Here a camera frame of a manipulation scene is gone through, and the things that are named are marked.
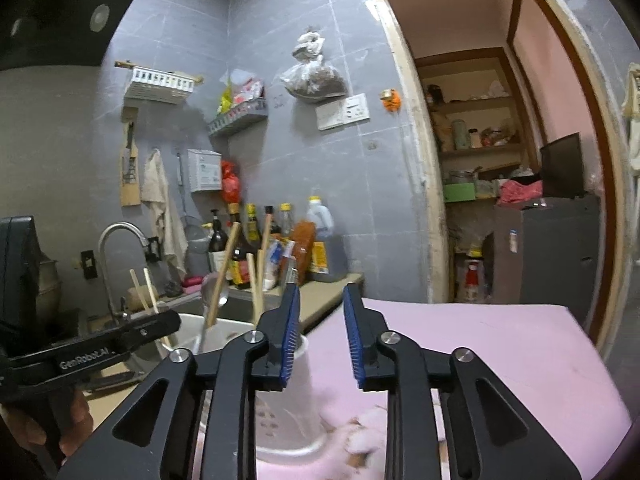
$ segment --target green box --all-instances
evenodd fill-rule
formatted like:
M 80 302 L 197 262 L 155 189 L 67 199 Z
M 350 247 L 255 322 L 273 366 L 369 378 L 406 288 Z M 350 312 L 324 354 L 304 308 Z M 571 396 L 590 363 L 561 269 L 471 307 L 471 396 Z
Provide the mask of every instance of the green box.
M 445 184 L 444 202 L 469 202 L 476 199 L 476 184 L 464 182 L 462 184 Z

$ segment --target metal screw head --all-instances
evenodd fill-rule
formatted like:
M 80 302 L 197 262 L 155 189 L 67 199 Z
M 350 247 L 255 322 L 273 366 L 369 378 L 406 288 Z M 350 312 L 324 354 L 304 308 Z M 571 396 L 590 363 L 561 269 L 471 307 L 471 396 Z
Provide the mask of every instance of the metal screw head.
M 383 343 L 388 345 L 395 345 L 398 341 L 400 341 L 400 334 L 397 332 L 383 332 L 380 334 L 380 339 L 382 339 Z
M 476 355 L 469 350 L 469 348 L 457 348 L 455 352 L 453 352 L 453 357 L 455 357 L 461 363 L 468 363 L 471 361 Z
M 174 363 L 183 363 L 189 358 L 189 355 L 191 355 L 191 352 L 186 348 L 176 348 L 169 354 L 169 359 Z
M 244 340 L 248 343 L 259 343 L 264 339 L 264 334 L 259 330 L 249 330 L 244 334 Z

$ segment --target faucet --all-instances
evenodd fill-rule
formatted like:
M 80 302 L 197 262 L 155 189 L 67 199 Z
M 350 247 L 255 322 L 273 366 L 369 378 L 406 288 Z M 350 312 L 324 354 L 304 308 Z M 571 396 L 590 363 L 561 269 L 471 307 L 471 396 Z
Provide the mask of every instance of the faucet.
M 111 289 L 109 288 L 109 273 L 107 271 L 107 259 L 104 255 L 104 245 L 109 235 L 114 231 L 117 231 L 118 229 L 125 229 L 135 234 L 138 237 L 138 240 L 140 240 L 140 245 L 142 245 L 143 250 L 149 245 L 145 234 L 139 228 L 129 222 L 116 222 L 114 224 L 111 224 L 107 226 L 107 228 L 102 231 L 102 234 L 100 235 L 100 239 L 98 240 L 98 264 L 100 265 L 100 271 L 102 274 L 102 284 L 104 285 L 104 290 L 107 292 L 109 312 L 111 313 L 111 317 L 116 324 L 120 324 L 121 322 L 126 320 L 127 313 L 124 311 L 124 309 L 122 310 L 122 312 L 116 311 L 115 303 L 113 302 L 113 296 L 111 295 Z

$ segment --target electrical outlet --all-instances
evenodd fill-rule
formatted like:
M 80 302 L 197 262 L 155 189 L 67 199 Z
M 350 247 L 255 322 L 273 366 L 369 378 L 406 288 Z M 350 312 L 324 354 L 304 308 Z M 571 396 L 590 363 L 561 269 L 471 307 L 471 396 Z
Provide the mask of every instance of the electrical outlet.
M 80 262 L 82 264 L 82 272 L 86 280 L 92 280 L 98 277 L 98 269 L 95 266 L 95 256 L 93 251 L 82 251 L 80 253 Z
M 342 122 L 344 124 L 354 123 L 369 119 L 369 107 L 367 106 L 367 96 L 358 94 L 347 97 L 344 100 L 344 111 Z
M 146 248 L 145 260 L 147 263 L 154 264 L 156 262 L 162 261 L 162 249 L 160 245 L 160 240 L 157 236 L 152 236 L 151 238 L 147 238 L 149 245 Z
M 367 97 L 358 94 L 316 107 L 318 130 L 328 130 L 343 124 L 369 119 Z

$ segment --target soy sauce bottle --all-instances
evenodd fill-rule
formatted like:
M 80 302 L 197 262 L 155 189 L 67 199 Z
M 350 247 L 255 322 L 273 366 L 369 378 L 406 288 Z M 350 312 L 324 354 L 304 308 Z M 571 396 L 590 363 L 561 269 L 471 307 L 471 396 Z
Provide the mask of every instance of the soy sauce bottle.
M 240 222 L 240 206 L 229 204 L 229 214 L 232 222 Z M 238 241 L 231 256 L 231 277 L 237 288 L 249 288 L 249 262 L 246 259 L 248 253 L 253 253 L 254 248 L 246 241 L 242 229 L 238 233 Z

